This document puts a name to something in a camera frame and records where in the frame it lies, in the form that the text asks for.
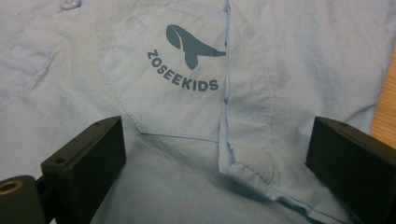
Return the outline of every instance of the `button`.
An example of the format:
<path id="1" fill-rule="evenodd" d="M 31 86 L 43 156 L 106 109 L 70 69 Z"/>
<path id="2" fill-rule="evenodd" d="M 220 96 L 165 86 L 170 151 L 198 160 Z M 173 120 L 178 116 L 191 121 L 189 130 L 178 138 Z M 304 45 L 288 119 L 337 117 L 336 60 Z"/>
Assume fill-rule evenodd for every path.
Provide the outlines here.
<path id="1" fill-rule="evenodd" d="M 61 8 L 63 10 L 70 10 L 81 5 L 81 0 L 61 0 Z"/>

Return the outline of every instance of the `screw hole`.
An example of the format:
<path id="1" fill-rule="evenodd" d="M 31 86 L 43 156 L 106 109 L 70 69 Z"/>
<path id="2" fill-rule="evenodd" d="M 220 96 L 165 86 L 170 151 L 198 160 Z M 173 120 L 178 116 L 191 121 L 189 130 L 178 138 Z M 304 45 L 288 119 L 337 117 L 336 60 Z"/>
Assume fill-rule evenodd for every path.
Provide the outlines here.
<path id="1" fill-rule="evenodd" d="M 0 190 L 7 191 L 7 190 L 14 189 L 15 187 L 17 187 L 17 184 L 14 182 L 11 182 L 11 183 L 8 183 L 8 184 L 4 185 L 3 187 L 1 187 Z"/>
<path id="2" fill-rule="evenodd" d="M 57 164 L 61 164 L 61 163 L 66 162 L 66 159 L 65 159 L 65 158 L 59 158 L 59 159 L 56 160 L 55 162 L 56 162 Z"/>
<path id="3" fill-rule="evenodd" d="M 0 185 L 0 195 L 9 194 L 12 191 L 19 189 L 22 186 L 20 180 L 11 180 L 5 184 Z"/>

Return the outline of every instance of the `wooden surface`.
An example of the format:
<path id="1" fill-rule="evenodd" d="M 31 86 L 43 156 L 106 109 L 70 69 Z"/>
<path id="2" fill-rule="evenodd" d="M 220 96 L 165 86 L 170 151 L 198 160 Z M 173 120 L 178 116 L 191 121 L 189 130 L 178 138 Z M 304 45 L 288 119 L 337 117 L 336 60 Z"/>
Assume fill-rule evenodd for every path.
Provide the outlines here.
<path id="1" fill-rule="evenodd" d="M 396 48 L 375 108 L 372 136 L 396 148 Z"/>

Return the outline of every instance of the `shirt pocket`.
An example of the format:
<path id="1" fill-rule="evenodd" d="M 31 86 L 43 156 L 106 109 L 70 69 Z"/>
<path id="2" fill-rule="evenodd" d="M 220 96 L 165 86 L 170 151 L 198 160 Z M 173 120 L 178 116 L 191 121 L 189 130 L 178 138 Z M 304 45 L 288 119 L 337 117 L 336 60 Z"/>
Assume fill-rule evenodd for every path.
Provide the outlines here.
<path id="1" fill-rule="evenodd" d="M 227 14 L 159 7 L 133 24 L 98 69 L 141 133 L 218 142 Z"/>

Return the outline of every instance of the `whale logo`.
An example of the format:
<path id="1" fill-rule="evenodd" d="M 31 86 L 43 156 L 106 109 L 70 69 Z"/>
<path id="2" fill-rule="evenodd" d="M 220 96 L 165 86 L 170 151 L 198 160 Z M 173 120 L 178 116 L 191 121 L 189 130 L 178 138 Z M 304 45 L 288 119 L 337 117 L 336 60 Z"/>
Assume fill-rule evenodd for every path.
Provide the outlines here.
<path id="1" fill-rule="evenodd" d="M 224 51 L 218 51 L 204 44 L 178 25 L 168 25 L 166 27 L 166 37 L 174 47 L 185 52 L 184 60 L 190 70 L 198 65 L 198 56 L 225 56 Z"/>

